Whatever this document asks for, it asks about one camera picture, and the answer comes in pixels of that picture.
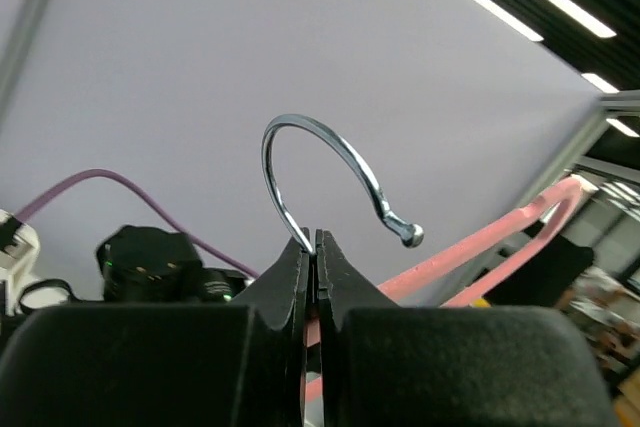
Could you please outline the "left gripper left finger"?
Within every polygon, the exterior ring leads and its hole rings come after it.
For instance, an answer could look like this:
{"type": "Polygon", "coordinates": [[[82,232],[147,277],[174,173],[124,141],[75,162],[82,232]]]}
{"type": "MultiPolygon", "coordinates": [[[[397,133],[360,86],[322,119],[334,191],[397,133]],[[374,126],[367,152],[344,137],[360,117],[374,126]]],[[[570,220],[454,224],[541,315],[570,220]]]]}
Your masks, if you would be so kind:
{"type": "Polygon", "coordinates": [[[225,304],[47,307],[1,358],[5,426],[300,426],[308,254],[225,304]]]}

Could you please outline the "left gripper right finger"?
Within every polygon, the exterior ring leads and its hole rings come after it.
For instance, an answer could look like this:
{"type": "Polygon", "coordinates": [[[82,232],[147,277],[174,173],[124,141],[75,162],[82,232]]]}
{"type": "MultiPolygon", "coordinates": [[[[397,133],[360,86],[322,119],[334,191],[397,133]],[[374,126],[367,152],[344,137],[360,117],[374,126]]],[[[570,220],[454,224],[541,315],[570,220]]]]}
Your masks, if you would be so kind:
{"type": "Polygon", "coordinates": [[[401,307],[316,234],[328,426],[614,426],[582,334],[537,307],[401,307]]]}

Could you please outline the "pink hanger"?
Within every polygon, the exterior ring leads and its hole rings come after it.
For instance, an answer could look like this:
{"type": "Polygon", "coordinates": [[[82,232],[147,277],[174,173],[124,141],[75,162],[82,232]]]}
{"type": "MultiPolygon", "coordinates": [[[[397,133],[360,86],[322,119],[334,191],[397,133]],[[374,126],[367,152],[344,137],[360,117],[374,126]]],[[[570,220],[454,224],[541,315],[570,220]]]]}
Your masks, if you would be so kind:
{"type": "MultiPolygon", "coordinates": [[[[399,219],[392,212],[373,171],[346,140],[325,124],[310,117],[300,116],[298,123],[301,128],[327,143],[347,163],[363,184],[372,200],[377,216],[385,225],[389,226],[403,241],[408,241],[410,244],[414,243],[415,238],[424,236],[420,227],[399,219]]],[[[581,196],[582,188],[578,181],[572,178],[563,179],[545,189],[526,206],[512,210],[502,218],[430,259],[385,281],[378,286],[378,289],[387,298],[400,300],[462,266],[509,235],[532,225],[543,213],[554,208],[554,214],[542,231],[491,272],[487,281],[479,280],[445,302],[447,306],[451,307],[470,305],[537,254],[564,225],[568,216],[575,210],[581,196]]]]}

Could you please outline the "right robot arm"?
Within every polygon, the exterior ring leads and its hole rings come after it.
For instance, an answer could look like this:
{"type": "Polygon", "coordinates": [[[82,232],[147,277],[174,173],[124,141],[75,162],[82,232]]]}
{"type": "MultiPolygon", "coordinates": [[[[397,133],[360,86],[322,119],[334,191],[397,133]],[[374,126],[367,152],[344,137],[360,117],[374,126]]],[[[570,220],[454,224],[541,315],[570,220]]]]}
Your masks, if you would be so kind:
{"type": "Polygon", "coordinates": [[[185,233],[126,225],[96,249],[102,300],[111,303],[226,303],[246,274],[209,268],[185,233]]]}

